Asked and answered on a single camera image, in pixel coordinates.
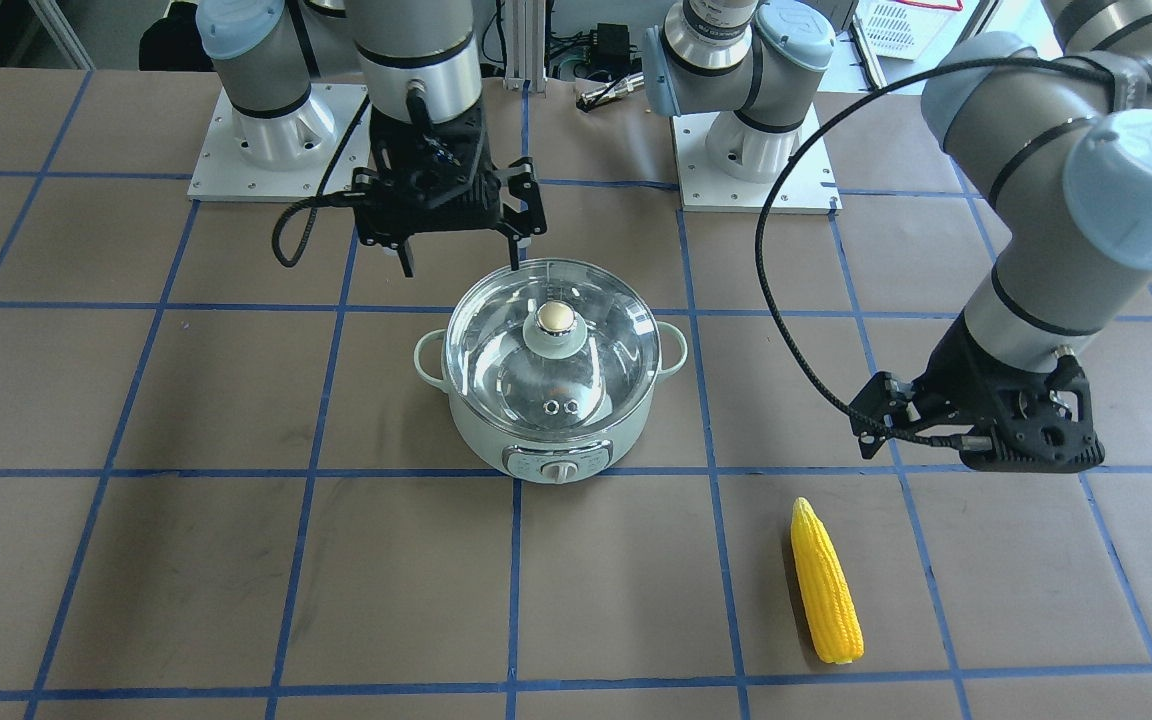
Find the corn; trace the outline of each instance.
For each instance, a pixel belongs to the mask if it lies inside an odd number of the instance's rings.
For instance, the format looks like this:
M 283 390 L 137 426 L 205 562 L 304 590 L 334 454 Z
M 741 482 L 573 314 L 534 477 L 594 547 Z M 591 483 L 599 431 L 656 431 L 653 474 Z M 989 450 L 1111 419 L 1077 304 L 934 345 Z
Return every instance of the corn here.
M 844 665 L 858 660 L 865 653 L 865 639 L 856 620 L 851 591 L 842 577 L 829 533 L 804 497 L 794 501 L 790 545 L 814 651 L 825 662 Z

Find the glass lid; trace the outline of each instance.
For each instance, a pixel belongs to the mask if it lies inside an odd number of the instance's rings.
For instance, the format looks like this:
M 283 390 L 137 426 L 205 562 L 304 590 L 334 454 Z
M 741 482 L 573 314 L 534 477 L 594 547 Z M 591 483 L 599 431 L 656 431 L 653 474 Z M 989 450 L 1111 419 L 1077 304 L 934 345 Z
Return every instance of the glass lid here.
M 444 348 L 448 379 L 495 427 L 566 442 L 643 402 L 660 363 L 655 320 L 620 278 L 576 260 L 526 260 L 470 288 Z

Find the tiled table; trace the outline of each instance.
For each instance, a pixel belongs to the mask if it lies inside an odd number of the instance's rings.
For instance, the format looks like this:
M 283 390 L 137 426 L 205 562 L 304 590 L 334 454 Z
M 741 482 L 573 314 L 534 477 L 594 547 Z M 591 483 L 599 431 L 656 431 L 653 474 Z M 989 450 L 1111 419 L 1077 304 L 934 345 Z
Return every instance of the tiled table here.
M 218 90 L 0 70 L 0 717 L 1152 717 L 1152 288 L 1087 353 L 1105 468 L 864 462 L 765 318 L 753 219 L 679 210 L 667 123 L 492 85 L 498 160 L 545 179 L 531 256 L 607 266 L 694 347 L 620 467 L 530 486 L 408 365 L 505 243 L 420 237 L 403 279 L 326 210 L 280 268 L 278 209 L 185 199 Z M 1007 233 L 911 97 L 829 150 L 846 209 L 774 218 L 768 266 L 850 395 L 918 374 Z M 856 665 L 810 650 L 798 495 Z

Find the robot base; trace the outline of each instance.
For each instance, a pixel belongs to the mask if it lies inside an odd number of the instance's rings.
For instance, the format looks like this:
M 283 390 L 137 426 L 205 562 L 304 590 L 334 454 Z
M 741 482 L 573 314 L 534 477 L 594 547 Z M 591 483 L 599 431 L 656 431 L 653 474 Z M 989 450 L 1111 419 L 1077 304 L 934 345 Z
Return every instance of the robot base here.
M 366 88 L 362 85 L 340 85 L 340 83 L 314 83 L 314 94 L 320 97 L 335 119 L 340 136 L 344 135 L 349 120 L 357 113 Z M 353 168 L 367 164 L 369 112 L 349 137 L 349 145 L 340 156 L 338 167 L 332 172 L 332 179 L 326 192 L 346 190 L 353 182 Z M 194 168 L 194 177 L 189 182 L 189 199 L 191 200 L 238 200 L 238 202 L 293 202 L 314 195 L 323 170 L 328 167 L 328 160 L 335 152 L 334 143 L 320 145 L 321 158 L 305 168 L 297 170 L 266 170 L 257 168 L 242 156 L 237 137 L 234 136 L 234 108 L 229 105 L 229 96 L 220 91 L 215 99 L 215 111 L 211 113 L 207 123 L 207 137 L 198 151 L 198 162 Z
M 673 149 L 679 159 L 679 184 L 682 209 L 704 213 L 758 213 L 767 199 L 772 183 L 753 183 L 728 176 L 713 167 L 705 156 L 705 132 L 718 113 L 698 113 L 672 118 Z M 814 106 L 803 119 L 804 141 L 819 128 Z M 799 167 L 794 169 L 772 205 L 772 213 L 819 215 L 842 209 L 838 197 L 829 154 L 824 142 L 808 151 Z

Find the lid knob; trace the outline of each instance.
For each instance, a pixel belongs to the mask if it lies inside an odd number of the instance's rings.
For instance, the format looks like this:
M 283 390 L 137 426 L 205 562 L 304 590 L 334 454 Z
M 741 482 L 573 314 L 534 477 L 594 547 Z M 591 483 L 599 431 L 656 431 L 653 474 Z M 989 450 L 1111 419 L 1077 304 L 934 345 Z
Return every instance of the lid knob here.
M 552 336 L 562 336 L 576 327 L 576 311 L 561 300 L 551 300 L 536 310 L 536 325 Z

